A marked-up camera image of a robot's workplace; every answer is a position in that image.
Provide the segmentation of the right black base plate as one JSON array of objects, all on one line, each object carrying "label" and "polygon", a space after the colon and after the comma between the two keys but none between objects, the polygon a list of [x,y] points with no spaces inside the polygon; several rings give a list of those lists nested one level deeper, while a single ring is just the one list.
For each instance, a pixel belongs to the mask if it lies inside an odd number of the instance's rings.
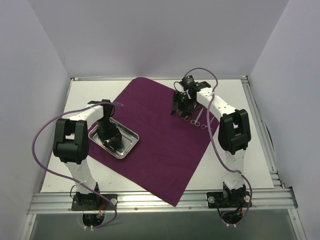
[{"label": "right black base plate", "polygon": [[206,193],[207,206],[210,209],[237,209],[252,207],[249,203],[249,192],[246,193],[232,193],[228,196],[224,191],[209,191]]}]

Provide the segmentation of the steel instrument tray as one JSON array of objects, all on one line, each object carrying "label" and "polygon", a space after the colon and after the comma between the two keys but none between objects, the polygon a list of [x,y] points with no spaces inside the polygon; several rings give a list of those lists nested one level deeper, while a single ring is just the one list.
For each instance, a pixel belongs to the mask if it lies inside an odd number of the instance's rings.
[{"label": "steel instrument tray", "polygon": [[97,146],[99,146],[101,149],[103,149],[105,152],[108,152],[112,156],[114,156],[116,159],[124,159],[128,153],[133,149],[133,147],[137,144],[139,141],[139,135],[135,132],[133,132],[131,129],[127,128],[117,120],[110,118],[110,121],[112,123],[115,123],[117,128],[119,129],[121,135],[122,135],[122,144],[123,148],[130,148],[130,150],[127,152],[127,154],[120,154],[120,149],[113,149],[112,147],[104,147],[102,142],[100,141],[98,134],[97,134],[97,129],[98,126],[95,125],[89,132],[88,132],[88,138],[92,140]]}]

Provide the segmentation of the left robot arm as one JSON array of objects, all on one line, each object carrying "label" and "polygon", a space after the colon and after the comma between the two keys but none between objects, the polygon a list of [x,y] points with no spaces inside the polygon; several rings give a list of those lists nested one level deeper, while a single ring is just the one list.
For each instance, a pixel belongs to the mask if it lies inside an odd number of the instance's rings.
[{"label": "left robot arm", "polygon": [[55,123],[53,154],[69,169],[71,176],[79,180],[75,183],[76,198],[88,209],[95,210],[100,206],[101,197],[97,194],[98,183],[92,177],[88,166],[89,154],[88,129],[97,124],[97,134],[104,147],[119,148],[122,135],[115,123],[110,121],[115,106],[110,100],[88,102],[88,109],[69,118],[59,118]]}]

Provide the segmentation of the purple cloth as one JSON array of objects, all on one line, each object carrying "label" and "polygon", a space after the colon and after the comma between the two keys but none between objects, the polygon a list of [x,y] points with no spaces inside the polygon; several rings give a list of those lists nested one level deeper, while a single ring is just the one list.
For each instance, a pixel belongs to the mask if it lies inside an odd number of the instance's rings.
[{"label": "purple cloth", "polygon": [[89,141],[93,159],[126,177],[172,206],[180,201],[209,143],[206,129],[172,115],[174,91],[138,77],[118,95],[114,118],[138,134],[139,140],[123,159]]}]

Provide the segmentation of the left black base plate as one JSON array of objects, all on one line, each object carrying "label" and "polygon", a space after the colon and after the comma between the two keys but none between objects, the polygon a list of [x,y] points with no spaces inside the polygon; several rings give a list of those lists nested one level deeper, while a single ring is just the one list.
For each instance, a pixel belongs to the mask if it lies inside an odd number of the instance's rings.
[{"label": "left black base plate", "polygon": [[104,198],[90,193],[89,196],[81,196],[78,198],[78,194],[72,196],[72,211],[98,211],[98,210],[114,210],[115,208]]}]

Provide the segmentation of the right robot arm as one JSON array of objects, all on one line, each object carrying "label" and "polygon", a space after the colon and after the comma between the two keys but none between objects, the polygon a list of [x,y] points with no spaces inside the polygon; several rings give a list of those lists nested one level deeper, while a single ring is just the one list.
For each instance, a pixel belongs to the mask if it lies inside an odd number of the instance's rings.
[{"label": "right robot arm", "polygon": [[206,81],[195,82],[191,75],[178,83],[183,91],[175,90],[172,97],[171,114],[188,117],[195,111],[195,105],[207,108],[207,127],[210,128],[210,115],[219,123],[218,143],[225,152],[225,160],[218,155],[220,164],[227,171],[224,181],[222,200],[227,206],[240,201],[240,194],[246,193],[244,178],[244,157],[251,141],[251,128],[248,112],[237,109],[215,95],[214,88]]}]

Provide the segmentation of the aluminium right rail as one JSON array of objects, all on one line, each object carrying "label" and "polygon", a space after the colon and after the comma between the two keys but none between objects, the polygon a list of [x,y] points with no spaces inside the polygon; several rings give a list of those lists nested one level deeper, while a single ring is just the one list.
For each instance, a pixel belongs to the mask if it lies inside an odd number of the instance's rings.
[{"label": "aluminium right rail", "polygon": [[268,130],[268,127],[260,113],[258,105],[254,99],[253,93],[250,88],[249,77],[247,75],[241,77],[242,87],[253,117],[257,135],[263,150],[264,158],[271,175],[272,183],[275,188],[284,189],[285,185],[281,180],[278,172],[278,163],[273,146],[273,142]]}]

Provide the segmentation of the steel forceps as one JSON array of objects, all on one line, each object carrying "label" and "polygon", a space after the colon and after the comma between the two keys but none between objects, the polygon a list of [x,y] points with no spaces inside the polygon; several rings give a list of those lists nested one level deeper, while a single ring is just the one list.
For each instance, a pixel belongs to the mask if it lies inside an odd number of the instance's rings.
[{"label": "steel forceps", "polygon": [[211,124],[213,122],[213,120],[215,119],[215,117],[212,117],[209,121],[209,124],[205,125],[205,124],[202,124],[201,125],[201,129],[202,130],[205,130],[205,129],[209,129],[210,131],[212,131],[212,128],[211,128]]},{"label": "steel forceps", "polygon": [[191,120],[190,115],[182,116],[181,119],[184,120],[185,122],[189,122]]}]

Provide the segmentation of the steel surgical scissors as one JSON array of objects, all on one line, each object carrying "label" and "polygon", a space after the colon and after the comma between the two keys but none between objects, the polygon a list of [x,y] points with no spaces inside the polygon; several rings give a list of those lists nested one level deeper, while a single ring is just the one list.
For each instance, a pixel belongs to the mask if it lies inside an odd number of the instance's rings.
[{"label": "steel surgical scissors", "polygon": [[199,111],[197,117],[196,117],[195,119],[193,119],[193,120],[190,121],[190,123],[191,123],[192,125],[194,125],[194,126],[196,126],[196,127],[199,127],[199,126],[200,126],[199,119],[200,119],[200,117],[201,117],[201,115],[202,115],[203,110],[204,110],[204,107],[201,108],[201,110]]}]

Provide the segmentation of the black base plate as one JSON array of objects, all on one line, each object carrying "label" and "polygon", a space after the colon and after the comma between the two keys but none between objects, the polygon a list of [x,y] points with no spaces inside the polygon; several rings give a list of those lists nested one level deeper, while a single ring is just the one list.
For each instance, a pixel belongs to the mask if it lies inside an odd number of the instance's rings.
[{"label": "black base plate", "polygon": [[114,210],[115,208],[104,198],[90,193],[89,196],[81,196],[78,198],[78,194],[72,196],[72,211],[98,211],[98,210]]},{"label": "black base plate", "polygon": [[252,207],[249,203],[249,192],[246,193],[232,193],[228,196],[224,191],[209,191],[206,193],[207,206],[210,209],[237,209]]}]

